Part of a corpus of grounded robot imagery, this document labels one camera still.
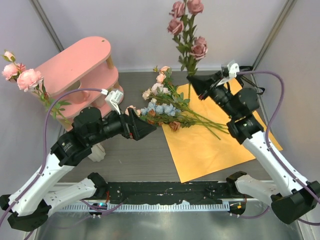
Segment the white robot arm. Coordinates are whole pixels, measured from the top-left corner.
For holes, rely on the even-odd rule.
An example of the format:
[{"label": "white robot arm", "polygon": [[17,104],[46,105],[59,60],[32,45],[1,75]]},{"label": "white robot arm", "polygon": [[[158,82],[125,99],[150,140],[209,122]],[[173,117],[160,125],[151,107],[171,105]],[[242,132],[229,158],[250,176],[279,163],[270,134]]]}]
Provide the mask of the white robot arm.
[{"label": "white robot arm", "polygon": [[[107,191],[107,183],[98,173],[91,173],[81,182],[57,192],[52,187],[85,157],[92,153],[93,145],[121,134],[127,139],[140,140],[156,127],[141,120],[132,108],[129,115],[121,113],[118,103],[123,93],[119,90],[108,92],[105,101],[112,112],[102,119],[98,108],[84,108],[73,120],[73,129],[63,134],[51,148],[46,158],[44,171],[39,168],[18,191],[0,197],[0,207],[7,210],[13,203],[8,222],[13,229],[31,232],[41,226],[57,210],[78,200],[101,198]],[[17,197],[39,175],[38,180],[16,201]]]},{"label": "white robot arm", "polygon": [[320,196],[320,184],[317,181],[309,182],[290,165],[270,139],[266,142],[264,128],[252,114],[259,108],[256,91],[242,88],[233,95],[230,86],[224,86],[236,78],[239,71],[239,65],[232,61],[215,74],[188,76],[187,79],[199,99],[211,97],[229,116],[227,126],[230,135],[256,157],[274,181],[274,184],[264,183],[239,171],[226,179],[230,189],[266,203],[282,222],[290,224],[316,207],[315,197]]}]

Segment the yellow paper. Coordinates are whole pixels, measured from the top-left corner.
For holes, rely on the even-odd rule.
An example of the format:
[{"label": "yellow paper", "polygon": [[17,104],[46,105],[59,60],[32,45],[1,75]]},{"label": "yellow paper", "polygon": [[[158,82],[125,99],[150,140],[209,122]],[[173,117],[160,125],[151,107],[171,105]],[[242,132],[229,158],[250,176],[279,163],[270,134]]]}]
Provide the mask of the yellow paper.
[{"label": "yellow paper", "polygon": [[[233,79],[230,81],[230,88],[235,94],[241,89],[241,86],[236,79]],[[188,84],[179,86],[177,91],[188,96]],[[196,113],[216,123],[226,124],[230,121],[227,114],[210,97],[201,101],[192,88],[189,106]],[[253,115],[266,129],[258,113],[254,112]],[[182,183],[255,159],[230,134],[214,128],[213,131],[221,140],[204,126],[194,125],[190,128],[181,128],[177,132],[173,132],[165,124],[162,125],[162,128]],[[274,136],[270,134],[269,137],[281,151],[282,148]]]}]

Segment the pink wooden stand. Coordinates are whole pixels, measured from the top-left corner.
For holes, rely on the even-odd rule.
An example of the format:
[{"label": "pink wooden stand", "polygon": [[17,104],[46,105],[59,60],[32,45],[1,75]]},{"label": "pink wooden stand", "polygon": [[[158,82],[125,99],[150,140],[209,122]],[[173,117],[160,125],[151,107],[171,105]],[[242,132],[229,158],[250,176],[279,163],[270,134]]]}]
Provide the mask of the pink wooden stand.
[{"label": "pink wooden stand", "polygon": [[[46,90],[53,98],[60,96],[76,81],[81,81],[82,88],[109,89],[114,87],[123,91],[118,84],[119,73],[110,53],[111,46],[105,38],[90,36],[77,41],[37,67],[36,70],[44,76]],[[91,106],[100,95],[98,92],[91,91],[86,101],[63,106],[65,110],[61,113],[72,123],[73,118],[83,108]],[[107,104],[99,109],[103,117],[111,111]],[[66,130],[72,128],[70,124],[65,123],[62,117],[57,115],[57,119]]]}]

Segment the green stem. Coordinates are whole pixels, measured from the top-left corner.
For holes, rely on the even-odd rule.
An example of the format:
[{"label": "green stem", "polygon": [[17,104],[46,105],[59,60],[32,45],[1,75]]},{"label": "green stem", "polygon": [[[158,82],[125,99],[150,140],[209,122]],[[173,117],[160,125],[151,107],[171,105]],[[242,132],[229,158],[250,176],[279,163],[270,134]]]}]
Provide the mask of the green stem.
[{"label": "green stem", "polygon": [[189,82],[188,99],[190,99],[190,93],[191,93],[191,83]]}]

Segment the pink flower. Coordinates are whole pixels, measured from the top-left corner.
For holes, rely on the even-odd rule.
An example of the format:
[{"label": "pink flower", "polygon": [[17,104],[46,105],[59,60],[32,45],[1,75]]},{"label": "pink flower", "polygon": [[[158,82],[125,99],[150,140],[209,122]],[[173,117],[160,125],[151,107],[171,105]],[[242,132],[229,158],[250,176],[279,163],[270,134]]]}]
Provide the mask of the pink flower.
[{"label": "pink flower", "polygon": [[150,90],[150,88],[149,88],[147,91],[144,91],[144,92],[142,93],[143,99],[144,99],[144,100],[147,100],[147,99],[149,98],[150,94],[151,94],[151,90]]},{"label": "pink flower", "polygon": [[163,73],[160,73],[157,77],[156,77],[156,82],[158,84],[162,84],[164,82],[166,78],[166,75],[164,75]]},{"label": "pink flower", "polygon": [[125,109],[125,111],[124,111],[124,113],[127,114],[128,116],[129,116],[128,108],[132,108],[132,109],[136,110],[136,107],[135,107],[135,106],[132,106],[132,105],[128,106],[128,107]]},{"label": "pink flower", "polygon": [[16,60],[15,55],[13,55],[11,52],[9,51],[5,51],[4,52],[4,56],[7,57],[9,59],[10,62],[14,62]]},{"label": "pink flower", "polygon": [[162,90],[162,89],[164,88],[164,85],[161,84],[161,83],[155,83],[155,84],[152,86],[151,92],[152,92],[153,94],[155,94],[155,95],[158,93],[158,92],[157,92],[157,88],[159,88],[160,90]]},{"label": "pink flower", "polygon": [[173,35],[178,35],[184,30],[184,23],[176,18],[172,19],[169,22],[169,26],[167,27],[169,33]]},{"label": "pink flower", "polygon": [[5,77],[5,80],[10,80],[12,77],[17,76],[19,70],[17,69],[14,63],[10,63],[4,67],[2,75]]},{"label": "pink flower", "polygon": [[28,69],[20,74],[16,83],[20,90],[25,92],[33,91],[34,88],[41,83],[43,77],[41,76],[41,72],[35,71],[34,69]]},{"label": "pink flower", "polygon": [[176,1],[173,6],[172,10],[169,13],[170,15],[174,16],[174,18],[180,18],[186,13],[186,5],[184,2]]},{"label": "pink flower", "polygon": [[203,36],[199,36],[194,40],[194,45],[205,45],[207,46],[207,41]]},{"label": "pink flower", "polygon": [[200,60],[206,56],[207,52],[208,47],[203,44],[199,44],[191,47],[190,55],[194,56],[195,60]]},{"label": "pink flower", "polygon": [[204,10],[204,5],[202,4],[201,0],[189,0],[186,5],[189,9],[189,13],[192,15],[202,13]]},{"label": "pink flower", "polygon": [[171,67],[169,67],[169,66],[163,66],[162,68],[161,68],[161,70],[160,70],[160,72],[162,72],[162,73],[164,73],[164,72],[166,72],[168,69],[170,69]]}]

